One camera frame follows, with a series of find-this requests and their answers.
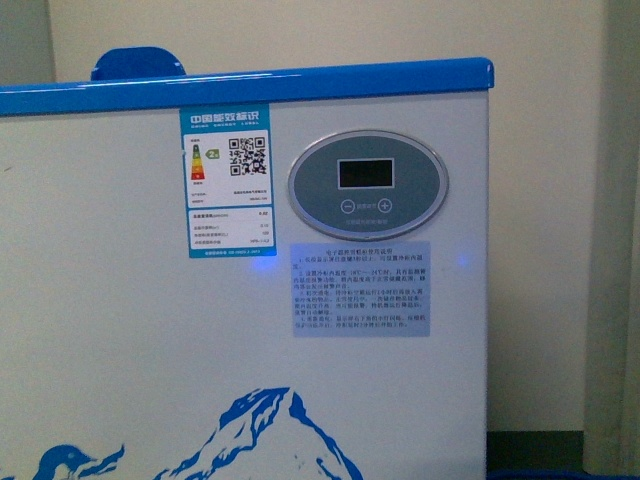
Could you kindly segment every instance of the blue freezer lid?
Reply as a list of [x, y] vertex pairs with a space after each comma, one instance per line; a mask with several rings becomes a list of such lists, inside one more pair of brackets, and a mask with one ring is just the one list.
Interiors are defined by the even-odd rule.
[[0, 87], [0, 116], [488, 90], [486, 58]]

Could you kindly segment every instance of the blue mountain graphic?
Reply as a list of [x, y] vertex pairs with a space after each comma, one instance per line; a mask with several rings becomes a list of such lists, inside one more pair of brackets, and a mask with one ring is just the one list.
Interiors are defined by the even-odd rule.
[[358, 468], [307, 416], [289, 388], [255, 390], [220, 416], [219, 426], [193, 456], [154, 480], [362, 480]]

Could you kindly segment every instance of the oval control panel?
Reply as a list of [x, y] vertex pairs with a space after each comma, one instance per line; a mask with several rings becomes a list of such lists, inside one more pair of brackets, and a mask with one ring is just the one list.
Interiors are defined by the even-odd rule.
[[425, 223], [447, 193], [447, 171], [426, 145], [393, 132], [357, 130], [311, 145], [289, 173], [298, 216], [356, 241], [402, 235]]

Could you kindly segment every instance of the instruction label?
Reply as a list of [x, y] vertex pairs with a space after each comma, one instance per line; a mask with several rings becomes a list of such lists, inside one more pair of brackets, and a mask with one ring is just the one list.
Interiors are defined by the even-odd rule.
[[180, 111], [191, 258], [275, 255], [268, 105]]
[[294, 336], [429, 336], [430, 263], [428, 242], [292, 245]]

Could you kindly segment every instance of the qr code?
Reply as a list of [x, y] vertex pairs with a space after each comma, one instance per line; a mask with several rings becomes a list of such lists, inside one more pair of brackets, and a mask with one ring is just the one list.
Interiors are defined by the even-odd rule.
[[229, 173], [231, 176], [267, 173], [265, 137], [229, 139]]

